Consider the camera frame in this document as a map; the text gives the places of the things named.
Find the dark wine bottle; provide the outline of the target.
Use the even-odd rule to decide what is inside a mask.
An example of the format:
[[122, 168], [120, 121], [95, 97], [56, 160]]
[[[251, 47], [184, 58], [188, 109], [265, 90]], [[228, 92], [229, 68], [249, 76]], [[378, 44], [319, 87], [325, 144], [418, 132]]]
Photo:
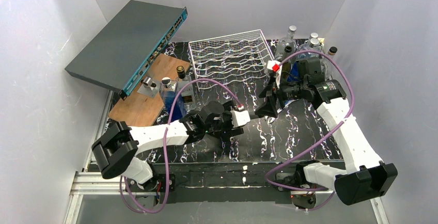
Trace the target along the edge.
[[[284, 60], [287, 57], [289, 57], [291, 54], [292, 54], [292, 47], [287, 45], [284, 48], [284, 52], [283, 52], [281, 59]], [[282, 68], [281, 68], [281, 74], [280, 74], [280, 84], [281, 85], [283, 85], [285, 82], [287, 82], [287, 80], [290, 76], [290, 71], [291, 71], [291, 64], [290, 64], [290, 61], [287, 61], [282, 65]]]

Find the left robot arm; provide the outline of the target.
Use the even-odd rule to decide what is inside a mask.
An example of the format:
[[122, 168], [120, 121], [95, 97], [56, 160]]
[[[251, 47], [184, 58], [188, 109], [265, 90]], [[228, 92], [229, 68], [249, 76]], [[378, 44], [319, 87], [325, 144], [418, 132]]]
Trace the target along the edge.
[[195, 143], [205, 136], [237, 136], [243, 133], [242, 127], [250, 120], [249, 112], [235, 106], [233, 101], [224, 104], [211, 101], [170, 124], [128, 126], [124, 121], [116, 122], [91, 149], [103, 179], [123, 176], [141, 189], [152, 191], [164, 185], [164, 175], [157, 174], [151, 163], [139, 159], [137, 154], [165, 145]]

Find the amber labelled bottle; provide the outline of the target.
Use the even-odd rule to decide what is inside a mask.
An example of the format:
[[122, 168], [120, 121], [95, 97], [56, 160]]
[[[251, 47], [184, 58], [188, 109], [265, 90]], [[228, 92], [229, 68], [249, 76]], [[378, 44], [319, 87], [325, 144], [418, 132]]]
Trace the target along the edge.
[[186, 70], [183, 66], [177, 66], [176, 72], [178, 77], [176, 81], [178, 82], [178, 90], [185, 87], [185, 89], [181, 93], [181, 97], [183, 100], [183, 104], [187, 113], [194, 110], [196, 108], [195, 103], [195, 95], [193, 85], [190, 84], [192, 81], [191, 77], [186, 73]]

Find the clear bottle green label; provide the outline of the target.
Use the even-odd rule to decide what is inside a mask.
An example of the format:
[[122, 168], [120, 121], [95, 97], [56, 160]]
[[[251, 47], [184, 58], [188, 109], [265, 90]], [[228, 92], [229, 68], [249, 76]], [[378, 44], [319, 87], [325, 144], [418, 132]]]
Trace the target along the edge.
[[274, 55], [275, 60], [283, 61], [296, 51], [297, 45], [293, 39], [296, 30], [297, 27], [295, 25], [289, 26], [286, 36], [279, 39]]

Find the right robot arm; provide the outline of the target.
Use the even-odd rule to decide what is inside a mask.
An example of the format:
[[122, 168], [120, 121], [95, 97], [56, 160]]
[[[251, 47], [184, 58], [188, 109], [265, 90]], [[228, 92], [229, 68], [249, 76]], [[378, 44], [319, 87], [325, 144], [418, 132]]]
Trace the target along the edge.
[[348, 99], [339, 81], [326, 80], [318, 58], [297, 62], [299, 79], [281, 79], [279, 61], [269, 61], [266, 72], [270, 80], [260, 93], [265, 102], [256, 116], [277, 117], [277, 105], [287, 100], [304, 99], [311, 103], [329, 127], [328, 136], [335, 139], [345, 168], [338, 169], [318, 160], [300, 162], [295, 173], [272, 182], [283, 190], [333, 190], [342, 203], [352, 205], [384, 196], [398, 175], [396, 166], [385, 163], [374, 151], [352, 115], [353, 99]]

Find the clear bottle blue label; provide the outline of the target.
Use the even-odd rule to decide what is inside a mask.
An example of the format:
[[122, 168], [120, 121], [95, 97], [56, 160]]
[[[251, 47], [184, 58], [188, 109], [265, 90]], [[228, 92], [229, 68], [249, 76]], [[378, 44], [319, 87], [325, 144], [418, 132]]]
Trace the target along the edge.
[[[337, 47], [331, 46], [326, 55], [328, 57], [333, 58], [336, 53], [337, 53]], [[324, 72], [325, 79], [326, 80], [330, 79], [333, 72], [333, 65], [331, 64], [331, 62], [325, 57], [323, 57], [321, 61], [321, 66], [322, 66], [322, 71]]]

